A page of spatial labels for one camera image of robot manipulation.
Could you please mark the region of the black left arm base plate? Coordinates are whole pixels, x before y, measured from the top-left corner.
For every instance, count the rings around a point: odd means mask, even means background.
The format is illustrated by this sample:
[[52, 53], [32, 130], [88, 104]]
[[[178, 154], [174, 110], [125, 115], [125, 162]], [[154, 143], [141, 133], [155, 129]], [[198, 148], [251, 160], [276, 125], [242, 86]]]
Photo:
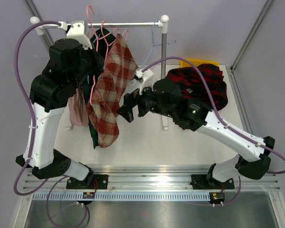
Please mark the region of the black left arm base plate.
[[90, 174], [84, 180], [70, 178], [66, 183], [68, 190], [106, 190], [108, 185], [108, 175]]

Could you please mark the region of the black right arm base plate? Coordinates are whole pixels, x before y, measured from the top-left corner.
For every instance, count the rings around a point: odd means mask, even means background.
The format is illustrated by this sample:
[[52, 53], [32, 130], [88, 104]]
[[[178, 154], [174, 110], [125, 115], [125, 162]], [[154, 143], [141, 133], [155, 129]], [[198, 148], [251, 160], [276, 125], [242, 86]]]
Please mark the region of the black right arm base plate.
[[206, 174], [191, 175], [191, 186], [194, 190], [234, 190], [235, 184], [233, 179], [226, 182], [219, 182]]

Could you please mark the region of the red beige plaid skirt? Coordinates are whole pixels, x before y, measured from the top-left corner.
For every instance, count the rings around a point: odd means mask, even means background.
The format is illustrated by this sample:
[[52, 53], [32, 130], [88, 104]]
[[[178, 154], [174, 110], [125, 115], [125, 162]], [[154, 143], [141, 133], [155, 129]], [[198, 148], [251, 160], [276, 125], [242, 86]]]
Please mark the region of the red beige plaid skirt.
[[118, 34], [108, 52], [104, 72], [98, 77], [86, 110], [93, 127], [93, 147], [111, 146], [119, 136], [117, 110], [126, 87], [138, 68], [125, 38]]

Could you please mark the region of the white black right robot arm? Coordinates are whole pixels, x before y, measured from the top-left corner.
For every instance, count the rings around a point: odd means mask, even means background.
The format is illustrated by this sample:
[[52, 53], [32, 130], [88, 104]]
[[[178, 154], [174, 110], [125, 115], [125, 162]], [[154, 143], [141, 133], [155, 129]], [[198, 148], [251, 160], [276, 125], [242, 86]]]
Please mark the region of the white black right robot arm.
[[207, 174], [193, 179], [193, 189], [221, 189], [232, 178], [244, 176], [259, 180], [268, 172], [271, 159], [265, 146], [273, 148], [273, 138], [256, 137], [241, 129], [233, 132], [232, 125], [223, 124], [210, 106], [184, 98], [179, 86], [171, 80], [161, 79], [152, 87], [137, 88], [123, 98], [123, 105], [117, 113], [129, 123], [133, 121], [133, 108], [137, 106], [139, 117], [148, 112], [169, 117], [183, 130], [212, 137], [237, 153], [230, 160], [212, 164]]

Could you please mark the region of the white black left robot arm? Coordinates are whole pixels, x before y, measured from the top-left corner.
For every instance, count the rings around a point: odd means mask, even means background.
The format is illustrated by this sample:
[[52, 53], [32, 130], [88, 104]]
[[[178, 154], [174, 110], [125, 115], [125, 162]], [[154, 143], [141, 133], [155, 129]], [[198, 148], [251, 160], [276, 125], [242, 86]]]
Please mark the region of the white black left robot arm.
[[32, 139], [25, 153], [16, 157], [16, 163], [32, 168], [36, 178], [68, 176], [83, 189], [93, 185], [93, 170], [63, 155], [54, 144], [69, 98], [88, 76], [102, 73], [103, 63], [90, 43], [64, 38], [49, 47], [49, 61], [33, 79], [28, 99], [34, 114], [29, 133]]

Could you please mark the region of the pink hanger with plaid skirt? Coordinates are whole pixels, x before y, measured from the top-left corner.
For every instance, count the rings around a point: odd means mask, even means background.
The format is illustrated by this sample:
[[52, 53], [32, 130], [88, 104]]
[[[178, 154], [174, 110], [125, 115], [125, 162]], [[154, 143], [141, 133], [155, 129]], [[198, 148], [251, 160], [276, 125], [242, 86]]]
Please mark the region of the pink hanger with plaid skirt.
[[[87, 16], [87, 19], [88, 19], [88, 22], [90, 23], [90, 25], [91, 25], [91, 30], [92, 30], [92, 36], [95, 34], [95, 32], [97, 31], [95, 28], [94, 28], [94, 26], [92, 25], [92, 20], [91, 20], [91, 17], [90, 17], [90, 15], [89, 15], [89, 11], [91, 11], [93, 14], [95, 14], [95, 11], [94, 11], [94, 9], [93, 9], [93, 7], [91, 6], [91, 5], [87, 5], [87, 7], [86, 7], [86, 16]], [[115, 31], [117, 30], [118, 31], [118, 34], [119, 35], [122, 35], [122, 36], [124, 36], [125, 34], [126, 34], [126, 36], [125, 36], [125, 40], [127, 40], [127, 38], [128, 38], [128, 34], [129, 34], [129, 31], [128, 31], [128, 29], [125, 29], [124, 31], [123, 31], [123, 33], [121, 33], [120, 32], [120, 28], [114, 28], [115, 29]], [[97, 79], [98, 79], [98, 77], [99, 77], [99, 75], [103, 72], [103, 68], [104, 68], [104, 59], [97, 53], [97, 51], [96, 51], [96, 48], [94, 47], [94, 45], [93, 45], [93, 43], [91, 42], [91, 44], [92, 44], [92, 49], [88, 49], [88, 54], [91, 56], [91, 58], [92, 58], [92, 63], [93, 63], [93, 65], [95, 66], [95, 69], [92, 71], [92, 75], [90, 75], [90, 76], [92, 76], [93, 77], [93, 86], [92, 86], [92, 90], [91, 90], [91, 93], [90, 93], [90, 98], [89, 98], [89, 101], [88, 101], [88, 103], [90, 104], [90, 105], [92, 105], [92, 95], [93, 95], [93, 92], [94, 92], [94, 89], [95, 89], [95, 86], [96, 86], [96, 81], [97, 81]]]

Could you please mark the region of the blue wire hanger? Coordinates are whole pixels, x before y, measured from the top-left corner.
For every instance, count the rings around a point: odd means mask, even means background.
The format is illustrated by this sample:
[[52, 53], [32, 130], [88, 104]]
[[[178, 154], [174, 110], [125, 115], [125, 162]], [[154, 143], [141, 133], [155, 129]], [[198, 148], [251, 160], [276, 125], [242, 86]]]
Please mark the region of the blue wire hanger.
[[[162, 31], [166, 33], [161, 33], [163, 40], [161, 43], [155, 43], [155, 36], [154, 36], [154, 27], [159, 27], [162, 29]], [[169, 52], [168, 49], [172, 48], [176, 44], [176, 40], [172, 40], [170, 42], [167, 41], [167, 31], [168, 31], [168, 22], [162, 22], [160, 19], [155, 20], [154, 24], [151, 28], [151, 35], [152, 35], [152, 47], [150, 49], [150, 52], [148, 53], [148, 56], [146, 57], [144, 63], [142, 66], [146, 66], [146, 63], [155, 47], [161, 47], [161, 50], [163, 51], [162, 58], [165, 58], [167, 56], [167, 53]]]

